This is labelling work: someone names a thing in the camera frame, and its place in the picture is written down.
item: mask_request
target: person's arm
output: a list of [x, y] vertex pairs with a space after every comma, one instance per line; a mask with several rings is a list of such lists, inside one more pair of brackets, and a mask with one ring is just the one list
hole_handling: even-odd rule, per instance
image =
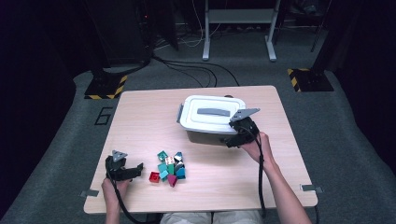
[[[122, 199], [125, 198], [126, 190], [131, 180], [123, 180], [117, 182], [117, 189]], [[116, 192], [110, 179], [105, 178], [102, 183], [102, 190], [106, 202], [106, 224], [120, 223], [120, 204]]]
[[[274, 193], [276, 209], [281, 223], [312, 223], [303, 206], [289, 186], [285, 177], [280, 172], [272, 154], [268, 135], [260, 133], [258, 139], [262, 141], [262, 155], [264, 158], [263, 169]], [[256, 162], [259, 162], [260, 150], [253, 141], [241, 146]]]

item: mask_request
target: gray handle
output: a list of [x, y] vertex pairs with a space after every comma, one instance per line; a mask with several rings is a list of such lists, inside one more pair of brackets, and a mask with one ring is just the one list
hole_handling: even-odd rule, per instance
[[178, 108], [177, 119], [176, 119], [177, 123], [180, 123], [180, 117], [181, 117], [181, 112], [183, 111], [183, 107], [184, 105], [180, 105], [180, 107]]
[[216, 108], [199, 108], [197, 114], [230, 117], [230, 111]]

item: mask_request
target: colorful block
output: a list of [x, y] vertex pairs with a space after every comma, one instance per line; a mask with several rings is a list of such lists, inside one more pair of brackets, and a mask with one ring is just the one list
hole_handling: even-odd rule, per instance
[[168, 171], [169, 175], [174, 175], [175, 174], [175, 165], [169, 164], [169, 165], [167, 165], [167, 167], [168, 167], [167, 171]]
[[161, 173], [162, 171], [167, 170], [167, 169], [168, 169], [168, 167], [166, 166], [166, 163], [165, 163], [165, 162], [163, 162], [163, 163], [161, 163], [161, 164], [158, 165], [158, 170], [160, 171], [160, 173]]
[[178, 152], [175, 156], [175, 161], [182, 161], [183, 160], [183, 155], [181, 154], [181, 152]]
[[166, 157], [165, 163], [166, 163], [166, 165], [175, 164], [175, 159], [173, 157]]
[[186, 170], [184, 167], [181, 167], [176, 171], [177, 179], [185, 179], [186, 178]]
[[162, 181], [165, 181], [166, 177], [168, 177], [169, 173], [167, 171], [162, 171], [160, 173], [160, 178]]
[[165, 158], [168, 157], [168, 154], [166, 154], [165, 151], [161, 151], [157, 154], [157, 157], [160, 161], [165, 161]]
[[152, 182], [152, 183], [159, 183], [160, 182], [160, 173], [151, 172], [148, 180], [149, 180], [149, 182]]
[[175, 187], [175, 184], [176, 184], [176, 182], [177, 182], [177, 177], [176, 177], [175, 175], [168, 175], [168, 182], [169, 182], [169, 185], [170, 185], [172, 188], [174, 188], [174, 187]]
[[180, 169], [181, 167], [185, 167], [184, 163], [182, 161], [178, 162], [175, 164], [175, 172], [178, 171], [178, 169]]

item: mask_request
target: person's leg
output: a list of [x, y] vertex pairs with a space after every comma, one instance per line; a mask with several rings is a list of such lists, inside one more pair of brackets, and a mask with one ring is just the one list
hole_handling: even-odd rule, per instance
[[262, 224], [259, 210], [216, 212], [213, 224]]
[[210, 213], [166, 213], [161, 224], [211, 224]]

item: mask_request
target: black stand base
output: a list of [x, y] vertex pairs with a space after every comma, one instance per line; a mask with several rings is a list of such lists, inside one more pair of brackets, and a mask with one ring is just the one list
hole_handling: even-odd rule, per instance
[[309, 69], [288, 69], [288, 73], [295, 91], [334, 91], [323, 73]]
[[93, 78], [85, 91], [84, 99], [114, 99], [122, 92], [127, 76], [107, 76], [106, 83], [101, 78]]

